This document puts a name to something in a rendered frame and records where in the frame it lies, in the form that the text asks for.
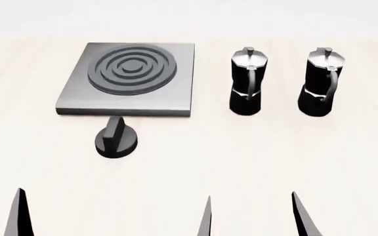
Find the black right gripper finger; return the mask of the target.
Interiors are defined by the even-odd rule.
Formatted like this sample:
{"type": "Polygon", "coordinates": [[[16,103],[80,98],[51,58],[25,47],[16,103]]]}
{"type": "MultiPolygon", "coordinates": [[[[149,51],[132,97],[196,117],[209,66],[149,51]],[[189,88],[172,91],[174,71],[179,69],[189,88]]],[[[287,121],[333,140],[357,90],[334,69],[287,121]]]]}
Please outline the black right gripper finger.
{"type": "Polygon", "coordinates": [[[211,196],[208,196],[197,236],[211,236],[211,196]]]}
{"type": "Polygon", "coordinates": [[[315,226],[296,192],[292,192],[291,201],[299,236],[323,236],[315,226]]]}

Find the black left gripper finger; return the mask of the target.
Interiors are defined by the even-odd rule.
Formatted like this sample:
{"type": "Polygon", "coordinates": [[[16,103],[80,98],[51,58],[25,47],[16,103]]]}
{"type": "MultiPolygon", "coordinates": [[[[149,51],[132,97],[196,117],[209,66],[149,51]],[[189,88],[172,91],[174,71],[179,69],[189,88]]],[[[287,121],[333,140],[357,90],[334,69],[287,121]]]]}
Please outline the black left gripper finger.
{"type": "Polygon", "coordinates": [[[12,201],[4,236],[34,236],[26,192],[18,188],[12,201]]]}

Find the black moka pot silver lid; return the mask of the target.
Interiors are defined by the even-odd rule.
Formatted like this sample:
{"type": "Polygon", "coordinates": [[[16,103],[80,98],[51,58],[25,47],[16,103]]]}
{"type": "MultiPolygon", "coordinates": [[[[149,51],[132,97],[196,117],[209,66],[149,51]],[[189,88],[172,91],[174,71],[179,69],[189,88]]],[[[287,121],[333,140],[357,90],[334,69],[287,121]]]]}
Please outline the black moka pot silver lid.
{"type": "Polygon", "coordinates": [[[253,47],[236,51],[231,57],[232,90],[229,108],[238,115],[254,115],[261,110],[261,85],[268,58],[253,47]]]}
{"type": "Polygon", "coordinates": [[[297,100],[301,112],[312,117],[331,112],[344,64],[345,59],[329,47],[319,47],[309,53],[305,82],[297,100]]]}

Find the black round stove knob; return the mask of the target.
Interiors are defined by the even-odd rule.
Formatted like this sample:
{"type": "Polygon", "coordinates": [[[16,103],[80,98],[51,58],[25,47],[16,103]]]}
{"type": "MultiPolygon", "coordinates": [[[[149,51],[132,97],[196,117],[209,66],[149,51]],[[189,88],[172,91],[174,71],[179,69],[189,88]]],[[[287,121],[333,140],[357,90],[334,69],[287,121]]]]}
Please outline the black round stove knob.
{"type": "Polygon", "coordinates": [[[110,117],[105,128],[94,140],[97,153],[109,159],[119,159],[132,153],[138,145],[136,131],[122,117],[110,117]]]}

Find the grey square stove plate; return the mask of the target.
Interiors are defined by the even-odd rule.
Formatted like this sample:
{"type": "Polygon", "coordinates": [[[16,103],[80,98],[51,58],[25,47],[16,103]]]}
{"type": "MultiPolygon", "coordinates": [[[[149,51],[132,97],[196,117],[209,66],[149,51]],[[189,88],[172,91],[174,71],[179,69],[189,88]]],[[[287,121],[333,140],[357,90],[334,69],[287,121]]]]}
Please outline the grey square stove plate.
{"type": "Polygon", "coordinates": [[[189,117],[194,56],[193,43],[88,43],[56,112],[189,117]]]}

